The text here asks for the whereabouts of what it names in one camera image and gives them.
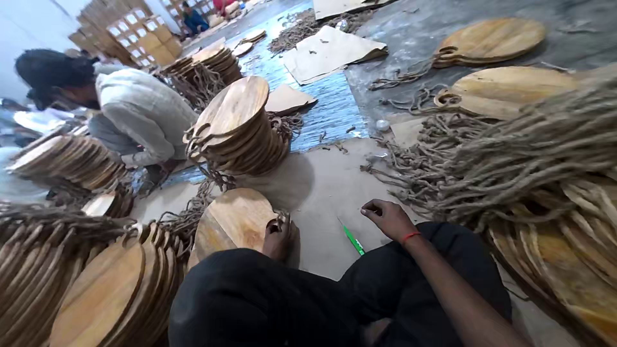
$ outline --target white shirt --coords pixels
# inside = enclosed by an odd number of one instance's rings
[[[158,164],[169,158],[185,159],[184,131],[197,114],[167,85],[135,69],[99,74],[96,91],[103,115],[121,132],[144,147],[122,156],[129,166]]]

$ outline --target person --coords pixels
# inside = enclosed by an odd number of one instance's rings
[[[225,8],[236,2],[236,0],[213,0],[214,8],[217,10],[217,14],[223,17],[227,17]]]
[[[448,223],[414,225],[397,204],[362,206],[393,242],[361,256],[335,282],[285,267],[295,225],[268,224],[263,254],[211,254],[173,300],[171,347],[528,347],[480,238]]]
[[[184,17],[183,22],[191,30],[193,35],[198,35],[199,33],[202,33],[210,28],[210,25],[205,22],[205,20],[201,17],[201,14],[192,9],[186,1],[182,2],[182,8],[182,16]]]
[[[90,134],[112,151],[112,160],[146,168],[145,190],[186,159],[182,137],[197,114],[155,77],[125,67],[96,75],[91,59],[48,49],[25,51],[15,68],[32,87],[33,97],[47,103],[62,98],[101,110],[88,123]]]

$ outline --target rope bundle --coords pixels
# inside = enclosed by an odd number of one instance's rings
[[[598,75],[507,122],[464,112],[432,115],[411,148],[378,140],[392,151],[389,164],[401,175],[364,169],[404,188],[395,195],[434,219],[476,225],[478,231],[491,216],[517,220],[508,205],[531,191],[554,190],[558,182],[617,166],[617,73]]]

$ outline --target finger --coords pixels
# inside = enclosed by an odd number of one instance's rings
[[[379,223],[381,222],[381,217],[377,213],[369,209],[361,209],[360,213],[366,218],[370,219],[371,222],[375,223],[375,225],[379,226]]]

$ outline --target blue clothing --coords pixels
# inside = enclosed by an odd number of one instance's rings
[[[201,32],[210,28],[210,25],[205,22],[196,10],[192,10],[190,15],[184,12],[184,24],[191,29],[193,35],[199,34],[199,30],[197,29],[198,26],[201,26]]]

